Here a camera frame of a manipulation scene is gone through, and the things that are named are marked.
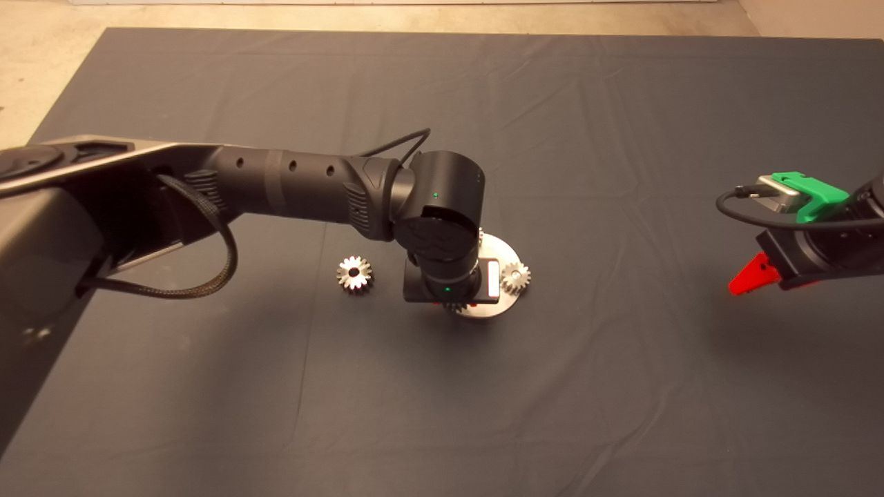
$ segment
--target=small gear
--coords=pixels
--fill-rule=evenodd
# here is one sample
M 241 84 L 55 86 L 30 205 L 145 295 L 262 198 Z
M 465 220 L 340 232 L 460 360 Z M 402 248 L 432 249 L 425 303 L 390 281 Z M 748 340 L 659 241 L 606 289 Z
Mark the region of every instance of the small gear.
M 531 283 L 531 270 L 522 263 L 507 264 L 500 274 L 500 285 L 510 295 L 525 291 Z
M 338 264 L 338 284 L 351 294 L 359 294 L 371 286 L 374 277 L 369 261 L 350 256 Z
M 467 308 L 467 304 L 460 302 L 443 302 L 442 307 L 444 307 L 445 310 L 460 314 Z

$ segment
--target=silver connector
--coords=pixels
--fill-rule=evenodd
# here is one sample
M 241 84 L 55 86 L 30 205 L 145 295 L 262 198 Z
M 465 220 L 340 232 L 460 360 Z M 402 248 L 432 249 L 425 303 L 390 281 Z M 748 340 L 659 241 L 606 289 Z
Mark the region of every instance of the silver connector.
M 761 205 L 780 214 L 792 214 L 798 212 L 799 209 L 804 207 L 804 205 L 810 201 L 809 196 L 804 195 L 797 190 L 793 190 L 779 181 L 775 181 L 770 175 L 758 176 L 758 181 L 756 181 L 755 184 L 767 185 L 776 188 L 777 191 L 780 192 L 780 194 L 776 196 L 751 197 Z

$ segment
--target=table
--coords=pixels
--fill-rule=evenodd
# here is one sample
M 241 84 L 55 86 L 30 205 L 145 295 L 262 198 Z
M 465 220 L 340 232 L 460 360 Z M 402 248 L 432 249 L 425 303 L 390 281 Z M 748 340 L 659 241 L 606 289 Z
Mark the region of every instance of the table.
M 34 141 L 319 153 L 424 126 L 487 174 L 533 284 L 491 322 L 401 300 L 402 250 L 245 216 L 218 294 L 99 292 L 0 463 L 9 495 L 880 495 L 882 279 L 736 298 L 713 198 L 884 157 L 884 44 L 111 29 Z M 374 265 L 364 298 L 333 278 Z M 132 269 L 184 286 L 217 239 Z

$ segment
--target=wall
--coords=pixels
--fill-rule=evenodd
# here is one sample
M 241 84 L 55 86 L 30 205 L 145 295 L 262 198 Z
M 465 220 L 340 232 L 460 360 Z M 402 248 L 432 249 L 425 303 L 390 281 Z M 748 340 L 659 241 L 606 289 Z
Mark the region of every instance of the wall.
M 762 36 L 884 38 L 884 0 L 740 0 Z

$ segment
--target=round metal base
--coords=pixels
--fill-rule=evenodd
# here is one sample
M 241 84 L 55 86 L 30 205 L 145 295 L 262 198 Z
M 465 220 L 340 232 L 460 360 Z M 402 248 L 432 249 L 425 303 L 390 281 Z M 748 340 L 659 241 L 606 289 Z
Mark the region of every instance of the round metal base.
M 479 246 L 479 256 L 489 259 L 497 259 L 500 261 L 500 267 L 505 268 L 511 263 L 520 262 L 519 256 L 515 253 L 505 241 L 500 238 L 483 233 L 482 245 Z M 453 311 L 455 314 L 464 317 L 472 317 L 475 319 L 486 319 L 502 314 L 507 309 L 513 307 L 519 295 L 508 294 L 500 289 L 500 300 L 497 303 L 480 303 L 476 306 L 467 306 L 462 310 Z

